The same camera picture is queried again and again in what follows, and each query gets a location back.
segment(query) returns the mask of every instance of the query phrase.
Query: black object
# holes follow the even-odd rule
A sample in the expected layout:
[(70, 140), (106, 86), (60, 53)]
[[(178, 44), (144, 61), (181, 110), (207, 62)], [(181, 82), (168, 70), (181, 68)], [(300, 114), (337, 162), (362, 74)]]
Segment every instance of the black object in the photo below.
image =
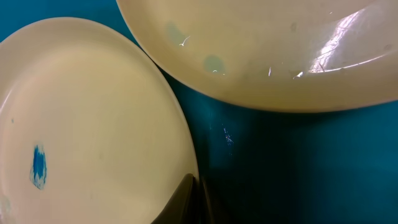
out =
[(200, 179), (201, 217), (204, 224), (233, 224), (237, 221), (227, 212), (221, 199), (205, 178)]
[(196, 197), (195, 178), (192, 174), (187, 174), (152, 224), (199, 223)]
[(197, 224), (199, 215), (201, 224), (236, 223), (207, 181), (204, 178), (200, 180), (198, 188), (194, 176), (185, 175), (152, 224)]

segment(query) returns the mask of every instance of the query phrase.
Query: plate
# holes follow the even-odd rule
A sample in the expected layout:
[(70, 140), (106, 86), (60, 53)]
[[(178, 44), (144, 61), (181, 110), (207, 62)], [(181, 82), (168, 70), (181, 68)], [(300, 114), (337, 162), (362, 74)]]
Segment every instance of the plate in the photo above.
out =
[(396, 100), (398, 1), (118, 0), (146, 53), (180, 82), (271, 111)]
[(176, 98), (96, 22), (33, 23), (0, 45), (2, 223), (150, 223), (198, 175)]

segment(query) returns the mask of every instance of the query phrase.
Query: white plate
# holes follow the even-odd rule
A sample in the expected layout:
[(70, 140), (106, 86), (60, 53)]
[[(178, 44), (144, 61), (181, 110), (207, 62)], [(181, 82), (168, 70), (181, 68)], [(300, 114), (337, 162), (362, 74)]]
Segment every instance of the white plate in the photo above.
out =
[(0, 45), (0, 74), (0, 223), (150, 223), (198, 175), (170, 87), (112, 29), (31, 24)]
[(398, 98), (396, 0), (118, 0), (182, 83), (229, 103), (334, 111)]

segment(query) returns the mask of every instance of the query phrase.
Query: blue stain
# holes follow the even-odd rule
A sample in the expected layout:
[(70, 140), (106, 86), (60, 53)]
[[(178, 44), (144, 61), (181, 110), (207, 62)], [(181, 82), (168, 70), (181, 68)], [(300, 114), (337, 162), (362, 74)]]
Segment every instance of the blue stain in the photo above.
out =
[(173, 22), (167, 23), (166, 33), (173, 44), (177, 46), (187, 38)]
[(43, 146), (36, 145), (33, 154), (33, 164), (30, 169), (30, 181), (38, 189), (43, 190), (47, 178), (47, 166)]
[(225, 74), (224, 62), (215, 55), (207, 56), (203, 62), (203, 66), (207, 72)]

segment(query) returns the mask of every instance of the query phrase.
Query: teal surface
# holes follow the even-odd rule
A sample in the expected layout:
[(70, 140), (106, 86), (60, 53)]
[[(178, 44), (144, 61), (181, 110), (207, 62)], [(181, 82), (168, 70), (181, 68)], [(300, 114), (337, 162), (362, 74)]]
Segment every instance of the teal surface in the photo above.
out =
[[(135, 42), (113, 0), (0, 0), (0, 40), (37, 20), (91, 19)], [(398, 102), (323, 114), (249, 110), (164, 74), (202, 175), (242, 223), (398, 223)]]

